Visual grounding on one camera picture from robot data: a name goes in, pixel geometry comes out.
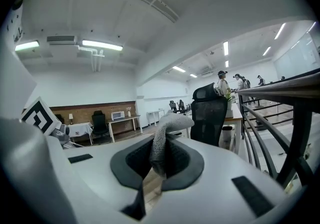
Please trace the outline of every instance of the desk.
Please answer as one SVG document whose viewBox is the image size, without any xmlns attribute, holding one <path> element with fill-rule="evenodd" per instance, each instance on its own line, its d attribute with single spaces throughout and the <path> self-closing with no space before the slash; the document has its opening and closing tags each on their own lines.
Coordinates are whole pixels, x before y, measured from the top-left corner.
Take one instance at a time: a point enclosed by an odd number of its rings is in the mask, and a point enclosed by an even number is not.
<svg viewBox="0 0 320 224">
<path fill-rule="evenodd" d="M 89 139 L 90 139 L 90 143 L 91 145 L 93 144 L 92 142 L 92 138 L 91 138 L 91 133 L 92 133 L 92 124 L 89 122 L 85 122 L 85 123 L 77 123 L 77 124 L 71 124 L 68 125 L 69 127 L 69 137 L 73 138 L 73 137 L 80 137 L 83 136 L 85 134 L 89 135 Z"/>
<path fill-rule="evenodd" d="M 140 132 L 141 132 L 141 134 L 143 133 L 142 132 L 142 127 L 141 127 L 141 125 L 140 125 L 140 119 L 139 119 L 139 117 L 140 117 L 140 115 L 132 115 L 132 116 L 130 116 L 130 117 L 125 117 L 125 118 L 122 118 L 122 119 L 117 119 L 117 120 L 114 120 L 114 121 L 112 121 L 112 119 L 108 119 L 107 121 L 108 121 L 108 124 L 109 124 L 109 132 L 110 132 L 110 137 L 112 138 L 112 142 L 114 143 L 115 142 L 115 139 L 114 139 L 114 134 L 113 134 L 113 132 L 112 132 L 112 127 L 111 127 L 111 124 L 112 123 L 116 123 L 116 122 L 124 122 L 124 121 L 129 121 L 129 120 L 132 120 L 132 123 L 133 123 L 133 129 L 134 130 L 136 130 L 136 126 L 135 126 L 135 119 L 138 119 L 138 124 L 139 124 L 139 127 L 140 127 Z"/>
<path fill-rule="evenodd" d="M 150 119 L 149 119 L 149 114 L 153 114 L 153 119 L 154 120 L 156 120 L 156 115 L 155 115 L 155 113 L 158 113 L 158 118 L 159 118 L 159 120 L 160 120 L 160 116 L 159 116 L 159 112 L 164 112 L 165 110 L 164 109 L 161 109 L 161 110 L 157 110 L 157 111 L 153 111 L 153 112 L 147 112 L 146 113 L 146 118 L 148 119 L 148 123 L 149 123 L 149 126 L 151 126 L 151 124 L 150 124 Z"/>
<path fill-rule="evenodd" d="M 234 124 L 235 125 L 235 137 L 236 137 L 236 139 L 235 139 L 235 153 L 236 154 L 238 154 L 239 153 L 239 146 L 240 146 L 240 140 L 241 140 L 241 122 L 242 122 L 242 119 L 243 119 L 243 117 L 242 117 L 242 115 L 241 115 L 241 113 L 240 113 L 240 110 L 239 110 L 239 108 L 238 108 L 238 106 L 237 106 L 237 104 L 236 103 L 233 103 L 232 104 L 232 107 L 231 107 L 231 109 L 232 109 L 232 112 L 233 112 L 233 118 L 225 118 L 224 120 L 224 125 L 231 125 L 231 124 Z"/>
</svg>

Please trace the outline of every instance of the ceiling light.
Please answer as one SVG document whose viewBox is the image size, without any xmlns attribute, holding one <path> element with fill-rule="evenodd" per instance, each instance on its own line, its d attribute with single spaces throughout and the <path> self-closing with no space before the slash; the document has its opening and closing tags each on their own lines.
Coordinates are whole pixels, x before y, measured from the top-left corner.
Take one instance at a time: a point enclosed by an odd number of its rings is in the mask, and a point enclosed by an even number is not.
<svg viewBox="0 0 320 224">
<path fill-rule="evenodd" d="M 309 29 L 309 31 L 308 31 L 308 32 L 310 32 L 310 31 L 311 31 L 311 29 L 315 26 L 315 24 L 316 24 L 316 22 L 314 22 L 314 23 L 313 23 L 313 25 L 311 26 L 311 28 Z"/>
<path fill-rule="evenodd" d="M 178 71 L 180 71 L 180 72 L 182 72 L 182 73 L 185 72 L 184 69 L 181 69 L 181 68 L 179 68 L 179 67 L 177 67 L 177 66 L 173 66 L 173 69 L 176 69 L 176 70 L 178 70 Z"/>
<path fill-rule="evenodd" d="M 285 23 L 281 25 L 280 30 L 278 31 L 277 35 L 275 36 L 275 40 L 279 37 L 280 33 L 282 32 L 282 29 L 285 27 Z"/>
<path fill-rule="evenodd" d="M 227 55 L 229 55 L 229 42 L 224 42 L 223 44 L 224 44 L 223 45 L 224 46 L 224 48 L 223 48 L 224 49 L 224 55 L 227 56 Z"/>
<path fill-rule="evenodd" d="M 28 42 L 28 43 L 17 45 L 15 48 L 15 51 L 31 49 L 31 48 L 36 48 L 36 47 L 39 47 L 38 41 Z"/>
<path fill-rule="evenodd" d="M 123 49 L 123 47 L 112 45 L 112 44 L 108 44 L 108 43 L 93 42 L 93 41 L 86 41 L 86 40 L 82 41 L 82 45 L 105 48 L 105 49 L 111 49 L 111 50 L 118 50 L 118 51 L 121 51 Z"/>
<path fill-rule="evenodd" d="M 271 47 L 268 47 L 268 48 L 266 49 L 266 51 L 264 52 L 263 56 L 264 56 L 266 53 L 268 53 L 269 49 L 271 49 Z"/>
</svg>

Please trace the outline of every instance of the metal railing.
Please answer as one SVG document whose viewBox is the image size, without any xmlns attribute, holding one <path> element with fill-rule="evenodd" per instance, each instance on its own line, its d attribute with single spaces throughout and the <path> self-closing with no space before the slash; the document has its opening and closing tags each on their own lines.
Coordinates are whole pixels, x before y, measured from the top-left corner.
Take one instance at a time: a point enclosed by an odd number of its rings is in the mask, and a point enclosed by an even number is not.
<svg viewBox="0 0 320 224">
<path fill-rule="evenodd" d="M 320 69 L 265 86 L 240 90 L 238 94 L 240 111 L 243 116 L 242 137 L 245 140 L 248 151 L 249 163 L 252 164 L 252 159 L 254 159 L 255 166 L 261 169 L 259 157 L 249 131 L 249 129 L 251 129 L 259 143 L 269 174 L 273 179 L 285 188 L 295 173 L 297 173 L 301 184 L 308 184 L 313 177 L 313 172 L 304 159 L 304 151 L 309 138 L 312 112 L 320 113 Z M 243 96 L 255 97 L 256 99 L 243 101 Z M 246 105 L 248 102 L 261 99 L 277 103 L 257 109 L 251 109 Z M 257 110 L 279 106 L 281 104 L 293 106 L 293 109 L 266 116 L 257 113 Z M 270 123 L 266 120 L 267 117 L 277 116 L 290 111 L 293 111 L 293 118 L 276 123 Z M 246 112 L 252 114 L 254 118 L 249 119 L 245 114 Z M 254 126 L 252 123 L 253 120 L 258 120 L 261 125 Z M 291 141 L 289 141 L 274 125 L 291 120 L 293 122 L 293 132 Z M 272 157 L 257 131 L 257 128 L 262 126 L 271 133 L 286 153 L 285 162 L 279 173 L 277 173 Z"/>
</svg>

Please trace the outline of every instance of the trash can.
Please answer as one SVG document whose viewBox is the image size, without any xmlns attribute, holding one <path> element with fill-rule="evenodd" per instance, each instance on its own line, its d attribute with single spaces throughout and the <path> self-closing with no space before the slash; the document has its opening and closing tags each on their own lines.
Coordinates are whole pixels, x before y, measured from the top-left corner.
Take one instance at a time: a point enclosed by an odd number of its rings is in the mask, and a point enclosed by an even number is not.
<svg viewBox="0 0 320 224">
<path fill-rule="evenodd" d="M 232 126 L 222 127 L 222 138 L 224 142 L 231 141 L 231 131 L 232 131 Z"/>
</svg>

